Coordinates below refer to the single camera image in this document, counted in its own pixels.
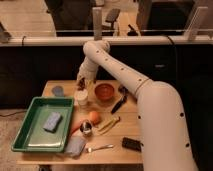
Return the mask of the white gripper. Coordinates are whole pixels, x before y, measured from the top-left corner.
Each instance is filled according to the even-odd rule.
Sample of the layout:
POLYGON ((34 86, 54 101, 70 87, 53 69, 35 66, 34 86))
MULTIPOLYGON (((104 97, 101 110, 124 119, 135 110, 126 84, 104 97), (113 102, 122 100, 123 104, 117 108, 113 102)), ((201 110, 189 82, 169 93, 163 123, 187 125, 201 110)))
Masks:
POLYGON ((93 89, 95 84, 96 75, 98 72, 99 65, 93 62, 88 57, 84 58, 84 61, 79 67, 79 72, 77 74, 77 88, 83 88, 84 86, 84 78, 89 80, 87 83, 87 89, 93 89))

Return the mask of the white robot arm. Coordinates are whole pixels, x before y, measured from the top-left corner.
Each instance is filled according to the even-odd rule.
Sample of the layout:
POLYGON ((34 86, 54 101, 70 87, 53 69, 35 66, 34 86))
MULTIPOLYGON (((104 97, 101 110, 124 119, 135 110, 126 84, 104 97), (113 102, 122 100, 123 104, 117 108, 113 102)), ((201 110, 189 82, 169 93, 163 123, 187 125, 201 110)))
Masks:
POLYGON ((109 50, 106 41, 86 42, 77 77, 93 80, 102 67, 137 99, 144 171, 199 171, 177 90, 118 61, 109 50))

